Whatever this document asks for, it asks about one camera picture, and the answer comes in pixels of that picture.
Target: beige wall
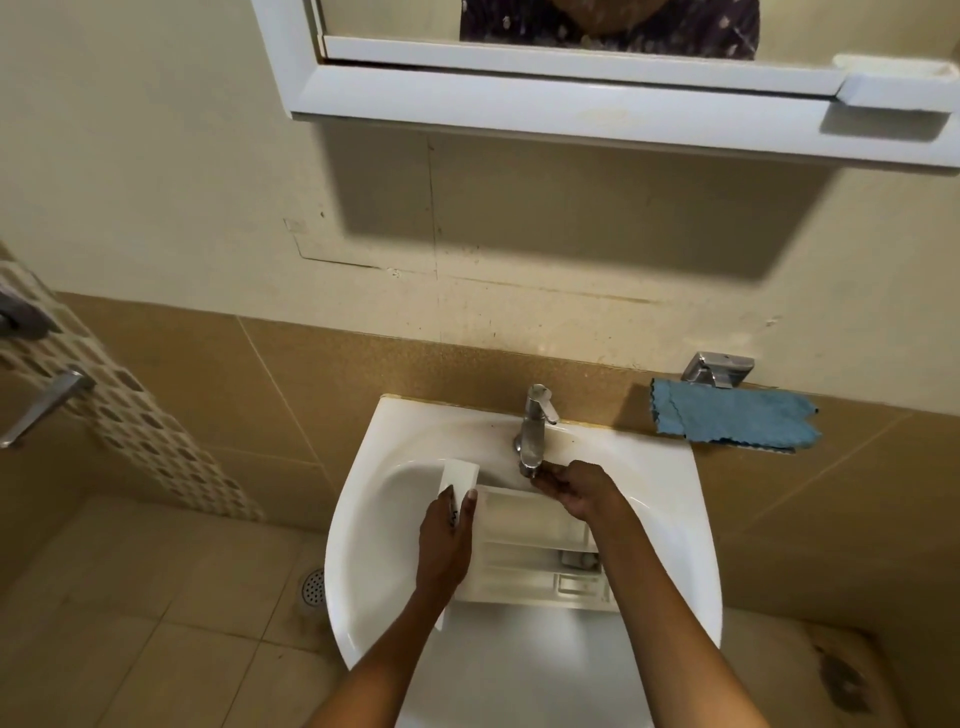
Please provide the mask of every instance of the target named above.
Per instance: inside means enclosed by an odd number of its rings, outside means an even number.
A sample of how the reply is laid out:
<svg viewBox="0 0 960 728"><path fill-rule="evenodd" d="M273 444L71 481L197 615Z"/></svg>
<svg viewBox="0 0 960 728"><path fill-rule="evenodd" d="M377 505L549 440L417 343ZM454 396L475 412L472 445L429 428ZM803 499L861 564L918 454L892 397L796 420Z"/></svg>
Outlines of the beige wall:
<svg viewBox="0 0 960 728"><path fill-rule="evenodd" d="M0 230L59 290L657 371L716 349L960 413L956 179L294 123L243 2L8 3L0 61Z"/></svg>

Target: white sink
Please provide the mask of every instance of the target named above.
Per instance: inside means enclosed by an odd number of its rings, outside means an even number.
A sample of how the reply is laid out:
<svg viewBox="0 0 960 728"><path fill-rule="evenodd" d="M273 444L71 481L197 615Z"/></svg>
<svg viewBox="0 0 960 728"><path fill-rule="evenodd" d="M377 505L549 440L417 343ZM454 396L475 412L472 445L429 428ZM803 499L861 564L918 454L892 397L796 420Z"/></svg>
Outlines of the white sink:
<svg viewBox="0 0 960 728"><path fill-rule="evenodd" d="M383 397L337 503L326 599L349 667L413 591L418 534L445 458L480 466L478 482L531 490L512 442L520 418ZM599 463L643 521L687 604L720 644L716 554L689 445L600 427L549 426L546 458ZM618 614L454 601L434 630L400 726L649 726Z"/></svg>

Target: patterned shirt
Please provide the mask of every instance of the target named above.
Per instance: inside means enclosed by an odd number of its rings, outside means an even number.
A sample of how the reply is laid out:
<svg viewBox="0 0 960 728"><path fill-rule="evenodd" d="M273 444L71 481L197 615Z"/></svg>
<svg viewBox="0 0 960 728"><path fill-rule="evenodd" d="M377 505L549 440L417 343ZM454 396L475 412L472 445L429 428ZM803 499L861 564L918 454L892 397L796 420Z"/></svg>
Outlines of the patterned shirt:
<svg viewBox="0 0 960 728"><path fill-rule="evenodd" d="M667 0L630 30L597 37L550 0L463 0L460 40L752 61L759 0Z"/></svg>

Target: chrome door handle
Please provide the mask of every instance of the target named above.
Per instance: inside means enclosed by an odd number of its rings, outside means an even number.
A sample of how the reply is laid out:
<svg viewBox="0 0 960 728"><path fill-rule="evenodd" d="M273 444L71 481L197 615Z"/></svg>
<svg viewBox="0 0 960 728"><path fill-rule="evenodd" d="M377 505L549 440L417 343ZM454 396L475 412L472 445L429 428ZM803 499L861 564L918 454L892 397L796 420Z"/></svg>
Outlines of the chrome door handle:
<svg viewBox="0 0 960 728"><path fill-rule="evenodd" d="M11 427L10 431L0 440L0 449L7 449L17 443L20 438L32 430L44 417L55 411L64 402L81 392L88 392L96 386L96 382L80 367L70 367L57 375L39 398L30 405L27 413L20 421Z"/></svg>

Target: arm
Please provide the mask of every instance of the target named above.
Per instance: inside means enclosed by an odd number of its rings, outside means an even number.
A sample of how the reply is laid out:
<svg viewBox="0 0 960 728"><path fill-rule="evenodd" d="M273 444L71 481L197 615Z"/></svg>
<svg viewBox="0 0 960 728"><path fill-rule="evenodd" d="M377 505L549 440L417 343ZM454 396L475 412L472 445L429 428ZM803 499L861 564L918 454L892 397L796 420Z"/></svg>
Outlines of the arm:
<svg viewBox="0 0 960 728"><path fill-rule="evenodd" d="M393 728L430 630L467 575L476 491L464 498L456 528L453 506L453 486L430 503L410 601L304 728Z"/></svg>
<svg viewBox="0 0 960 728"><path fill-rule="evenodd" d="M769 728L598 465L543 463L534 485L593 532L658 728Z"/></svg>

